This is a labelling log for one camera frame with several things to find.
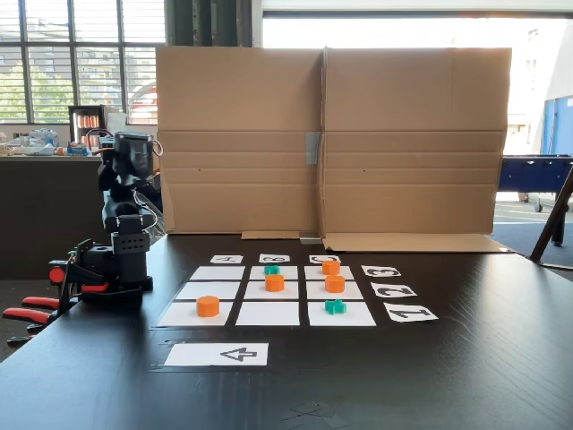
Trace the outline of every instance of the arrow card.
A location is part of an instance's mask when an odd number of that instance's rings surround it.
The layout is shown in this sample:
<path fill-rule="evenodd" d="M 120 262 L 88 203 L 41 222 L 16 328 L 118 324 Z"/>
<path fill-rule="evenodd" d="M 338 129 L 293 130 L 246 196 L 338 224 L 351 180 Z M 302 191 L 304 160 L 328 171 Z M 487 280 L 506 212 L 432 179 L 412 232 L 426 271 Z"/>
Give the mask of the arrow card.
<path fill-rule="evenodd" d="M 177 343 L 164 366 L 266 366 L 268 343 Z"/>

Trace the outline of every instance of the arrow symbol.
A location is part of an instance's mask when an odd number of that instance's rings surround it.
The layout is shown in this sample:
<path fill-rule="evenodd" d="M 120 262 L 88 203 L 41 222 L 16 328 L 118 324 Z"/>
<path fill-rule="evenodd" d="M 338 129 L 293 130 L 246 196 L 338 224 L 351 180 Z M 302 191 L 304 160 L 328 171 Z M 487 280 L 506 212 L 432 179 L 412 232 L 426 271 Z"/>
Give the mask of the arrow symbol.
<path fill-rule="evenodd" d="M 394 315 L 399 316 L 400 318 L 407 318 L 407 314 L 423 314 L 423 315 L 427 315 L 430 316 L 430 313 L 428 311 L 426 311 L 425 309 L 420 309 L 419 311 L 390 311 L 392 312 Z"/>
<path fill-rule="evenodd" d="M 255 351 L 247 351 L 247 348 L 233 349 L 232 351 L 221 352 L 221 356 L 243 363 L 245 357 L 257 357 Z"/>

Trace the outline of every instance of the green game piece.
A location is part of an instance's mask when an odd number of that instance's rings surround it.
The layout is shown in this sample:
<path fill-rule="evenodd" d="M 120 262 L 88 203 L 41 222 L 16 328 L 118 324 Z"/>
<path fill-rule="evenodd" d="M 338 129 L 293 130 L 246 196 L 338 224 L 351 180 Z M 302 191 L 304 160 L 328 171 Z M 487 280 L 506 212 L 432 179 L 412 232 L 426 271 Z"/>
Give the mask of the green game piece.
<path fill-rule="evenodd" d="M 324 302 L 324 308 L 326 309 L 326 312 L 331 315 L 346 313 L 346 303 L 344 303 L 339 298 L 336 300 L 327 300 Z"/>
<path fill-rule="evenodd" d="M 265 276 L 267 275 L 279 275 L 278 266 L 265 266 Z"/>

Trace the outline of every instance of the window frame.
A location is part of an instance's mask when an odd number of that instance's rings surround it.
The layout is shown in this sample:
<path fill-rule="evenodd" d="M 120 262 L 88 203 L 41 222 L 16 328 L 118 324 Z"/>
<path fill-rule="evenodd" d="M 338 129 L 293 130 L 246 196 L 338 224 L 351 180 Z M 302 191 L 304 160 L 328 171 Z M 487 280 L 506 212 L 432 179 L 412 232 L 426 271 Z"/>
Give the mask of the window frame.
<path fill-rule="evenodd" d="M 68 6 L 68 41 L 29 41 L 28 40 L 28 26 L 26 20 L 26 0 L 17 0 L 18 11 L 20 14 L 20 40 L 19 41 L 0 41 L 0 47 L 19 47 L 21 49 L 22 72 L 24 76 L 24 99 L 26 103 L 26 123 L 0 123 L 0 125 L 67 125 L 69 123 L 36 123 L 34 122 L 34 107 L 32 105 L 32 92 L 31 92 L 31 76 L 30 76 L 30 47 L 68 47 L 70 49 L 70 66 L 72 69 L 72 86 L 73 86 L 73 105 L 80 104 L 80 84 L 78 73 L 77 61 L 77 48 L 78 47 L 115 47 L 119 52 L 119 76 L 121 80 L 121 94 L 122 94 L 122 110 L 127 115 L 128 125 L 143 125 L 133 124 L 130 122 L 128 112 L 128 82 L 125 73 L 125 49 L 128 47 L 164 47 L 167 45 L 167 12 L 166 2 L 163 3 L 164 16 L 166 17 L 165 25 L 165 43 L 153 42 L 126 42 L 124 35 L 124 1 L 116 0 L 117 7 L 117 42 L 79 42 L 76 40 L 75 35 L 75 19 L 74 19 L 74 4 L 73 0 L 66 0 Z"/>

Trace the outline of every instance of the number card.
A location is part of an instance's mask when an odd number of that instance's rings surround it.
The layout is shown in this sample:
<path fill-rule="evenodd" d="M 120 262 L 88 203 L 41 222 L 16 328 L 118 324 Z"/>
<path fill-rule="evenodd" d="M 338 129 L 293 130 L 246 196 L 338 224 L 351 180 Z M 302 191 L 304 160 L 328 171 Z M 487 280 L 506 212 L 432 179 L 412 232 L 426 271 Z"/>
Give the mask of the number card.
<path fill-rule="evenodd" d="M 310 255 L 311 263 L 322 264 L 322 262 L 340 262 L 337 255 Z"/>
<path fill-rule="evenodd" d="M 384 298 L 398 298 L 398 297 L 411 297 L 417 296 L 412 289 L 406 285 L 390 285 L 390 284 L 375 284 L 370 283 L 374 288 L 374 293 L 378 297 Z"/>
<path fill-rule="evenodd" d="M 411 323 L 413 321 L 428 321 L 437 320 L 438 317 L 430 310 L 423 306 L 418 305 L 393 305 L 391 303 L 384 303 L 386 312 L 392 321 L 399 323 Z"/>
<path fill-rule="evenodd" d="M 213 255 L 211 258 L 215 264 L 239 264 L 242 260 L 242 255 Z"/>
<path fill-rule="evenodd" d="M 259 262 L 263 264 L 277 264 L 278 262 L 290 262 L 288 255 L 261 254 Z"/>
<path fill-rule="evenodd" d="M 380 266 L 362 266 L 366 276 L 373 276 L 374 278 L 387 278 L 390 276 L 402 276 L 400 272 L 393 267 L 380 267 Z"/>

